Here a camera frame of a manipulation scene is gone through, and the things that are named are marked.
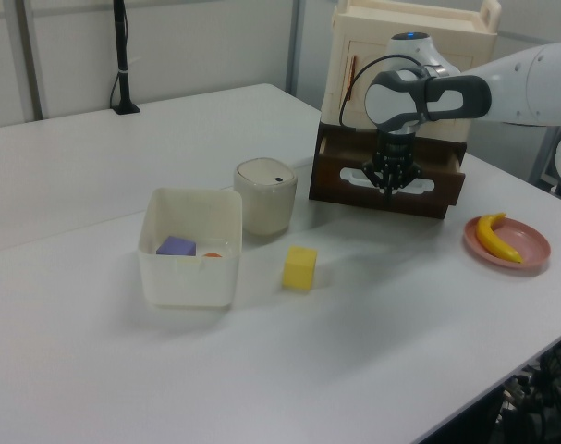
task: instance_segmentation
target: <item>white table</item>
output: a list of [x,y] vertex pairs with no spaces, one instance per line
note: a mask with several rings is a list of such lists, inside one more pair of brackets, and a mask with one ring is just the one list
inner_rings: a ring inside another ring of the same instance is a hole
[[[141,109],[0,129],[0,443],[408,443],[561,339],[552,196],[468,155],[444,221],[311,202],[319,113],[296,99]],[[228,186],[255,156],[300,164],[289,232],[246,236],[231,311],[147,305],[152,189]],[[465,222],[499,210],[550,241],[543,273],[465,250]],[[280,286],[291,244],[319,251],[308,295]]]

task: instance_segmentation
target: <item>yellow sponge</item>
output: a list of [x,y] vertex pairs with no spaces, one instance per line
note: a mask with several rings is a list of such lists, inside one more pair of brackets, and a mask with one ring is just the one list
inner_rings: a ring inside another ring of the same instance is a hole
[[284,262],[282,285],[292,289],[310,290],[317,261],[317,250],[292,245]]

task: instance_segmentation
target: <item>banana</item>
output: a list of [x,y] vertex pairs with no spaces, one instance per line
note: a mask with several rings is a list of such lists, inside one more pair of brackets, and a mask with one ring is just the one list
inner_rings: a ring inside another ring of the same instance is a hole
[[485,215],[480,217],[475,229],[477,239],[488,252],[495,257],[505,259],[510,262],[517,262],[522,264],[522,257],[515,248],[511,247],[503,240],[497,237],[492,230],[492,225],[506,217],[505,213],[498,213],[497,215]]

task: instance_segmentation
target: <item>white plastic bin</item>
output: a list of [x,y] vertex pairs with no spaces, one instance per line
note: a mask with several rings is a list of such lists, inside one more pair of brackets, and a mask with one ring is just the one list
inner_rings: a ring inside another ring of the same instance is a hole
[[[235,191],[156,190],[138,249],[145,298],[162,306],[230,305],[241,255],[241,223],[241,196]],[[196,242],[196,256],[156,254],[168,236]],[[206,253],[222,257],[203,257]]]

